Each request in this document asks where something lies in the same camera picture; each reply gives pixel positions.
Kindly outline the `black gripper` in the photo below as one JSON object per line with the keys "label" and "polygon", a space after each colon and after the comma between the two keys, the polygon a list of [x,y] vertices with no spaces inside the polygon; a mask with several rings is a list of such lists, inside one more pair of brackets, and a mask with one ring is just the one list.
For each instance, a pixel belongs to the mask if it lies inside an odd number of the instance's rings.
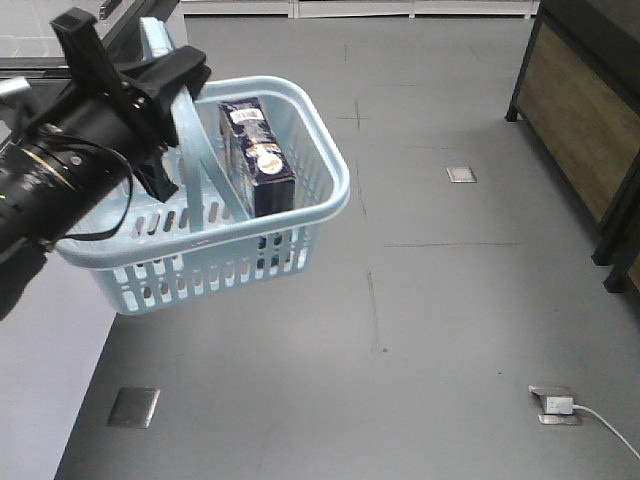
{"label": "black gripper", "polygon": [[71,74],[68,87],[22,127],[22,144],[39,148],[133,148],[132,169],[148,195],[165,203],[177,190],[162,160],[178,144],[171,104],[183,87],[197,97],[210,77],[206,54],[192,46],[115,64],[84,10],[51,21]]}

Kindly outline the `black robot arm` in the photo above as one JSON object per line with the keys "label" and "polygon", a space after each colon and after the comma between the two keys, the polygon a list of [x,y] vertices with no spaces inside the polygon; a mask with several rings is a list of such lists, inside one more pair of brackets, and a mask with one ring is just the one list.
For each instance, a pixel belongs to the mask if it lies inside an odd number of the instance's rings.
{"label": "black robot arm", "polygon": [[176,185],[162,152],[178,145],[172,104],[197,95],[210,75],[191,46],[113,63],[96,19],[71,8],[53,19],[70,82],[42,104],[22,77],[1,84],[1,311],[8,314],[58,242],[120,183],[140,183],[159,201]]}

